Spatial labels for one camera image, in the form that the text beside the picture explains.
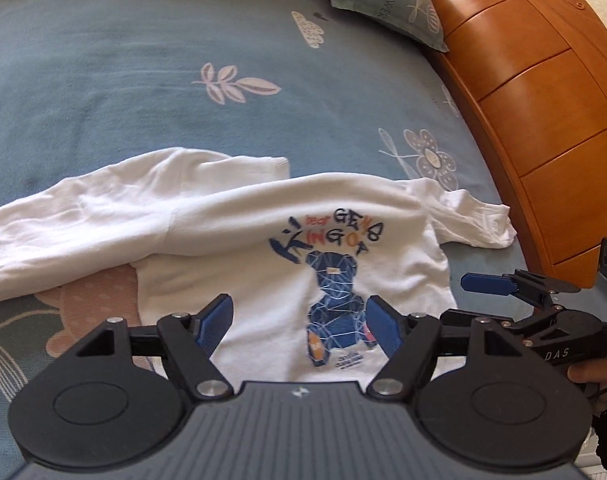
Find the person's right hand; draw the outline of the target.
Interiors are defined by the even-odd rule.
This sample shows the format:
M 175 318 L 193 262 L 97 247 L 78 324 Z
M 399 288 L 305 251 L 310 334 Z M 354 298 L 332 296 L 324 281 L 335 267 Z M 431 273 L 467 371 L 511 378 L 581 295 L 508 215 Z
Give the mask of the person's right hand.
M 567 377 L 576 384 L 591 382 L 598 384 L 599 390 L 607 388 L 607 356 L 602 359 L 588 360 L 569 366 Z M 601 414 L 607 410 L 607 392 L 592 401 L 595 414 Z

